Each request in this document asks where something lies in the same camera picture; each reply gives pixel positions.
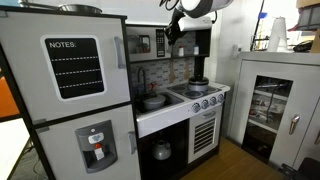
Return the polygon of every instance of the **freezer door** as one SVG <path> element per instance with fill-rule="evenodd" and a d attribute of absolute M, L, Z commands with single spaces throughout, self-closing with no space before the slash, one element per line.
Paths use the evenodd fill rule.
<path fill-rule="evenodd" d="M 130 101 L 121 19 L 7 15 L 0 43 L 33 121 Z"/>
<path fill-rule="evenodd" d="M 84 146 L 80 148 L 77 139 L 77 134 L 79 133 L 76 133 L 76 131 L 108 120 L 111 120 L 112 123 L 117 160 L 107 168 L 88 173 L 86 171 L 82 151 L 88 151 L 89 149 Z M 56 179 L 135 180 L 140 179 L 140 170 L 137 152 L 131 154 L 130 151 L 131 144 L 128 138 L 128 132 L 130 131 L 134 131 L 132 107 L 125 106 L 50 126 L 48 131 L 39 132 L 38 135 Z M 88 136 L 88 140 L 90 143 L 94 143 L 92 141 L 97 141 L 97 143 L 107 147 L 108 145 L 104 144 L 103 139 L 108 139 L 111 135 L 105 132 L 103 132 L 104 135 L 101 135 L 101 132 L 101 129 L 95 128 L 95 132 L 92 133 L 100 135 L 99 138 L 95 139 L 95 137 L 92 138 L 91 136 Z M 97 153 L 97 158 L 101 158 L 99 151 L 93 151 L 92 153 L 93 156 Z"/>

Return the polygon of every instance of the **play kitchen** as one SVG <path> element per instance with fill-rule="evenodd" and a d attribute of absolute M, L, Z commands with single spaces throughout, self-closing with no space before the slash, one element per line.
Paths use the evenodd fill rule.
<path fill-rule="evenodd" d="M 177 178 L 218 152 L 224 96 L 230 88 L 203 76 L 210 31 L 188 32 L 168 46 L 165 36 L 158 37 L 164 33 L 159 26 L 127 27 L 128 39 L 149 43 L 139 58 L 128 40 L 144 179 Z M 166 57 L 158 56 L 157 47 Z"/>
<path fill-rule="evenodd" d="M 125 16 L 1 11 L 0 66 L 50 179 L 170 179 L 218 153 L 230 88 L 203 76 L 211 29 L 168 46 Z"/>

